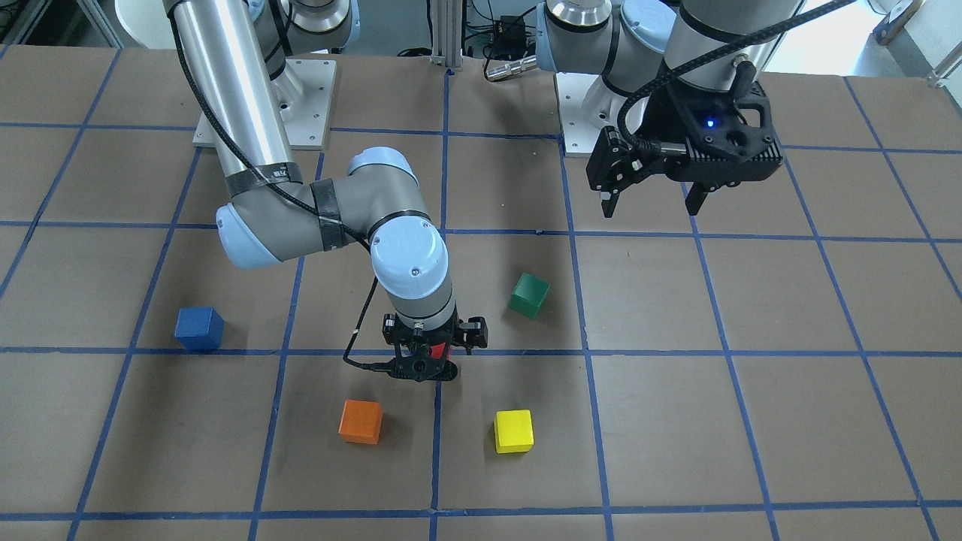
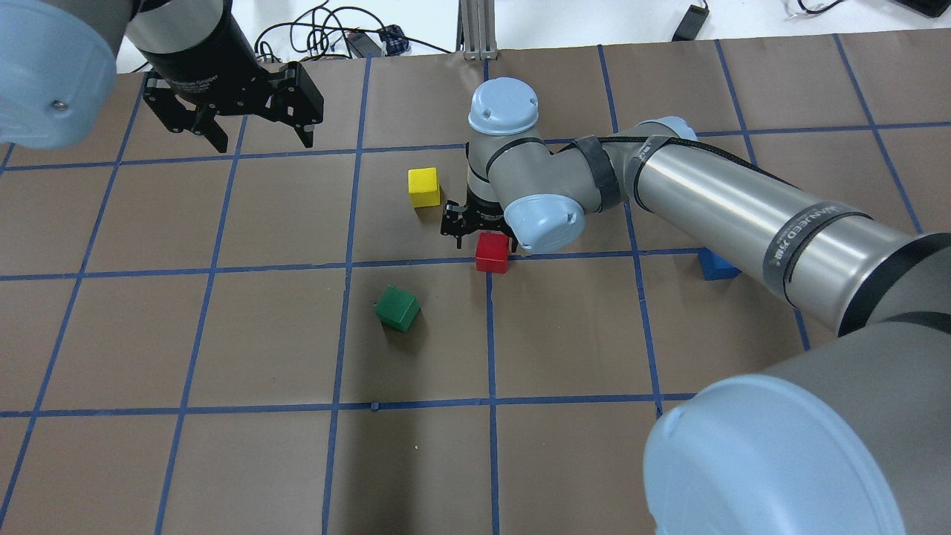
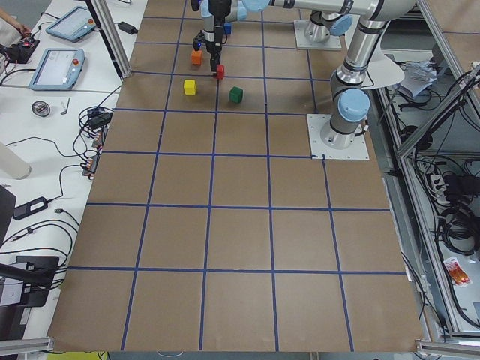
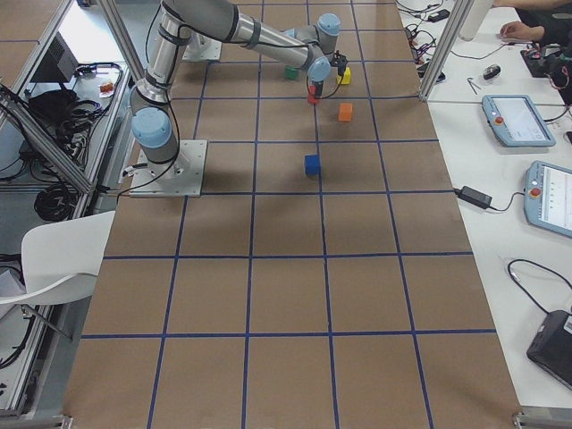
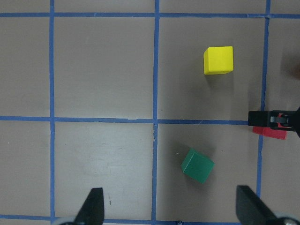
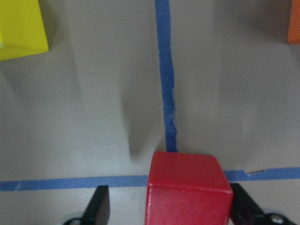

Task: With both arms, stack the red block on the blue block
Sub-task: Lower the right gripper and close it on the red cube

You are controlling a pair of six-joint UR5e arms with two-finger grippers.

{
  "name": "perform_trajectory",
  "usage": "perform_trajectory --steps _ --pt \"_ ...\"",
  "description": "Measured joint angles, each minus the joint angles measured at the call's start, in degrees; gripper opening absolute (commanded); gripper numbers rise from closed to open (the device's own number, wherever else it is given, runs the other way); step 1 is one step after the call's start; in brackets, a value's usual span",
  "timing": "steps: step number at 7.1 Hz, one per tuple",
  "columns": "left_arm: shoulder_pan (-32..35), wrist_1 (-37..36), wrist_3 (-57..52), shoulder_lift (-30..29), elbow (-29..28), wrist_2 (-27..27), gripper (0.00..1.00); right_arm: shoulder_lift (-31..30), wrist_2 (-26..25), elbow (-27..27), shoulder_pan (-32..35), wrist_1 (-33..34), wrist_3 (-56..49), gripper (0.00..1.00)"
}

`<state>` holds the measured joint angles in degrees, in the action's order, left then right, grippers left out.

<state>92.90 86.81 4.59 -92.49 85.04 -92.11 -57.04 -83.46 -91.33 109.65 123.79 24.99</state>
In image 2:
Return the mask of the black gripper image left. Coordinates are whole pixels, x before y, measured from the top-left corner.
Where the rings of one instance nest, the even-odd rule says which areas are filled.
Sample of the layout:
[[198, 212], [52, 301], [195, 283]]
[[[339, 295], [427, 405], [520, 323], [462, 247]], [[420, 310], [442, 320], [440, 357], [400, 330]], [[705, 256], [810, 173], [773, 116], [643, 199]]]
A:
[[463, 240], [479, 231], [510, 235], [509, 253], [516, 253], [519, 249], [519, 240], [505, 221], [500, 203], [486, 201], [477, 195], [467, 195], [464, 204], [454, 201], [443, 203], [441, 235], [454, 239], [456, 250], [462, 250]]

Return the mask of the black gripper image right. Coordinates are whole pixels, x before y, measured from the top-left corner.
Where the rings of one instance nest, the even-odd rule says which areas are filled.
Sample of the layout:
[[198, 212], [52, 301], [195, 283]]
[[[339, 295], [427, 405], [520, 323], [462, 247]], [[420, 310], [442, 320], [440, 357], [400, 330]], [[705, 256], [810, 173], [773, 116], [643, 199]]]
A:
[[140, 51], [152, 64], [143, 101], [167, 131], [204, 137], [223, 155], [229, 139], [216, 118], [252, 114], [313, 148], [323, 95], [299, 62], [265, 70], [233, 15], [143, 15]]

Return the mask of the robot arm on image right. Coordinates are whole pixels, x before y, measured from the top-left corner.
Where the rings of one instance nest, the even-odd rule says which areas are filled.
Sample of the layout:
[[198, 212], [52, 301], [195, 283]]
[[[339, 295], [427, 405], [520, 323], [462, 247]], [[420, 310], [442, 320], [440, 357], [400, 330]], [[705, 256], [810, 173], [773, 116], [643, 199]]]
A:
[[230, 1], [4, 1], [1, 138], [30, 149], [73, 146], [91, 133], [128, 39], [152, 66], [143, 99], [167, 131], [228, 147], [218, 117], [256, 115], [311, 148], [324, 99], [298, 62], [271, 72]]

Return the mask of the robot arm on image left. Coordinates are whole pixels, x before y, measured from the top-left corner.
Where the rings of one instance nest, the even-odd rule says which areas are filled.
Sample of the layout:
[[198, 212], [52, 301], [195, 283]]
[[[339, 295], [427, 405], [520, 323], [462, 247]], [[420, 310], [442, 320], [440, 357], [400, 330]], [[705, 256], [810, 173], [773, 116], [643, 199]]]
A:
[[631, 201], [724, 257], [836, 339], [720, 380], [644, 450], [658, 534], [949, 532], [949, 234], [910, 235], [715, 146], [682, 118], [560, 152], [526, 83], [473, 92], [467, 200], [441, 232], [500, 230], [556, 253]]

